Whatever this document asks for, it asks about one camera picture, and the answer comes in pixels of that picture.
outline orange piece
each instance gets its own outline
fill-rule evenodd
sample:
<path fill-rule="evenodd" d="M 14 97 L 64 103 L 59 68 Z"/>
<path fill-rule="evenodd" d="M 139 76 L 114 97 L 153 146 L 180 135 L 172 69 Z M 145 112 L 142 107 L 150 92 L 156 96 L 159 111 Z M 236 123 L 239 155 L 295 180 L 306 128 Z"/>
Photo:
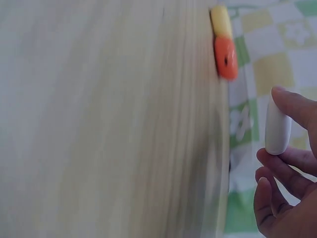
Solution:
<path fill-rule="evenodd" d="M 228 80 L 236 79 L 238 76 L 238 60 L 233 41 L 227 37 L 216 37 L 214 52 L 220 76 Z"/>

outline white cylinder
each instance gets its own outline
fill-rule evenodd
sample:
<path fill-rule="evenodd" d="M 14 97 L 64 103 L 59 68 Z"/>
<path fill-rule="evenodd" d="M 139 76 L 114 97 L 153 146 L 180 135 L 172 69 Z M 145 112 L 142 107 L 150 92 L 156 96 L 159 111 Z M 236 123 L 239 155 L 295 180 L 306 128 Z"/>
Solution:
<path fill-rule="evenodd" d="M 265 124 L 265 150 L 271 155 L 282 154 L 288 145 L 291 134 L 292 119 L 282 113 L 273 101 L 269 99 Z"/>

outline light wood surface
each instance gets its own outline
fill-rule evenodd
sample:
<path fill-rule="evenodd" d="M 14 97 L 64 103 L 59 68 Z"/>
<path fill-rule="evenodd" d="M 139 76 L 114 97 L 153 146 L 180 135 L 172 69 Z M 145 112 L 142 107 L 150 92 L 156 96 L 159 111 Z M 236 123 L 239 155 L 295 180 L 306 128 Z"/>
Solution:
<path fill-rule="evenodd" d="M 229 121 L 214 4 L 4 5 L 0 237 L 221 236 Z"/>

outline fingernail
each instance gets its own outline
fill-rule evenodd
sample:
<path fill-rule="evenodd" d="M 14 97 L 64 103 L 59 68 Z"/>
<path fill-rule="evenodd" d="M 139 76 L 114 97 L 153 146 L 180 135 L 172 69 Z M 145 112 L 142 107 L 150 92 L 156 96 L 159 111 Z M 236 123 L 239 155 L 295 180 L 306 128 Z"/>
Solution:
<path fill-rule="evenodd" d="M 267 178 L 266 177 L 261 177 L 258 181 L 258 183 L 261 181 L 261 180 L 266 180 Z"/>
<path fill-rule="evenodd" d="M 282 86 L 274 86 L 274 87 L 273 87 L 273 90 L 276 90 L 276 91 L 285 91 L 285 88 L 283 88 Z"/>

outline white flower print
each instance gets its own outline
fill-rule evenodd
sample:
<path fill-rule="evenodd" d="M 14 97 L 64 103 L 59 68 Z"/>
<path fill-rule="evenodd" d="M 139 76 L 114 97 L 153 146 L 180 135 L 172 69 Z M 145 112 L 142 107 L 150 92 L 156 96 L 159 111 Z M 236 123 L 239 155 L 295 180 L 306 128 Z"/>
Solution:
<path fill-rule="evenodd" d="M 245 105 L 242 111 L 233 110 L 230 113 L 230 134 L 236 134 L 237 141 L 241 141 L 246 130 L 251 129 L 254 121 L 250 117 L 250 109 Z"/>
<path fill-rule="evenodd" d="M 299 45 L 303 45 L 307 38 L 311 36 L 310 32 L 305 28 L 303 22 L 288 23 L 285 25 L 285 37 L 294 40 Z"/>
<path fill-rule="evenodd" d="M 228 9 L 228 13 L 230 17 L 234 17 L 237 15 L 237 10 L 236 9 Z"/>

